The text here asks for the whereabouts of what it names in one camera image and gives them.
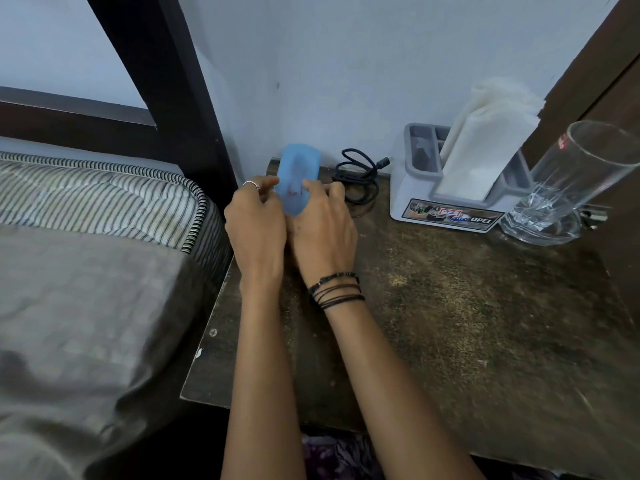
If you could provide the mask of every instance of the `ring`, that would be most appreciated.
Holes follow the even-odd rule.
[[[258,184],[256,184],[253,180],[247,180],[244,184],[253,184],[255,185],[255,189],[258,190],[258,192],[260,192],[262,190],[262,187]]]

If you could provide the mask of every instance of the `desk surface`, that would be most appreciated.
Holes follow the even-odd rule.
[[[274,162],[269,170],[273,171]],[[323,169],[321,178],[328,180]],[[468,450],[611,480],[640,472],[640,334],[595,251],[354,208],[375,320]],[[241,298],[231,264],[182,397],[229,407]],[[304,424],[363,431],[335,339],[287,263],[280,311]]]

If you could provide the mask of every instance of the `blue object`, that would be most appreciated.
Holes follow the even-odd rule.
[[[280,196],[284,213],[297,216],[307,206],[309,192],[302,180],[317,180],[320,171],[320,151],[307,144],[290,144],[282,151],[274,190]]]

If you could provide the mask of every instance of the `dark wooden bed frame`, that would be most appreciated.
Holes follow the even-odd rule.
[[[222,210],[236,178],[178,0],[87,0],[148,110],[0,88],[0,136],[180,166]]]

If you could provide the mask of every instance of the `striped mattress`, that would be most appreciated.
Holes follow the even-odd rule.
[[[190,254],[219,286],[231,249],[218,208],[164,170],[0,152],[0,225],[161,244]]]

